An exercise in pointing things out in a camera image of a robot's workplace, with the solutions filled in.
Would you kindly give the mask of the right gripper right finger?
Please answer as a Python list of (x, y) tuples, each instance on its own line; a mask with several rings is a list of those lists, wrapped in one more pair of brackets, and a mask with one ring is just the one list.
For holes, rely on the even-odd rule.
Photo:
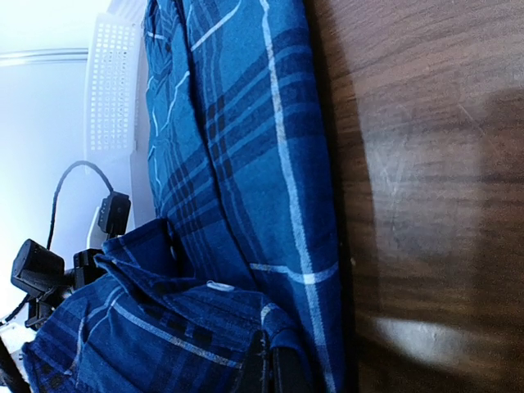
[(311, 392), (300, 357), (291, 348), (278, 347), (272, 351), (273, 392)]

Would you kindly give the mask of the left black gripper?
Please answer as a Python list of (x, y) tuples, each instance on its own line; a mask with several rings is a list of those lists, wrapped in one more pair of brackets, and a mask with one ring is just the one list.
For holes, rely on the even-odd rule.
[(26, 240), (11, 269), (11, 284), (26, 293), (28, 317), (25, 327), (38, 330), (53, 311), (74, 291), (98, 280), (106, 273), (97, 267), (98, 249), (87, 249), (74, 255), (72, 269), (65, 261), (37, 242)]

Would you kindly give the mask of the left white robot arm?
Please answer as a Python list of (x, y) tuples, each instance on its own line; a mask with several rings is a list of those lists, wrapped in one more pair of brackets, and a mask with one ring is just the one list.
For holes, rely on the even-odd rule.
[(13, 261), (11, 284), (25, 297), (1, 318), (1, 385), (9, 391), (30, 391), (21, 347), (67, 297), (105, 273), (95, 261), (102, 253), (94, 248), (78, 252), (73, 267), (66, 269), (65, 261), (46, 247), (31, 239), (23, 243)]

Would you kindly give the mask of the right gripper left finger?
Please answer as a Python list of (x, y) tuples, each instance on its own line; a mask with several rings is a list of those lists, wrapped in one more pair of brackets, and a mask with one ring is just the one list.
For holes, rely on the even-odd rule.
[(269, 374), (269, 338), (257, 331), (242, 365), (241, 392), (268, 392)]

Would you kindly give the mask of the blue plaid long sleeve shirt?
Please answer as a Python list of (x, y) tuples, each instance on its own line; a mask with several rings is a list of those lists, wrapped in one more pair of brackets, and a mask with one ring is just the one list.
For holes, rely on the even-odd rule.
[(300, 1), (150, 1), (156, 218), (23, 346), (35, 392), (232, 392), (257, 331), (346, 390), (330, 159)]

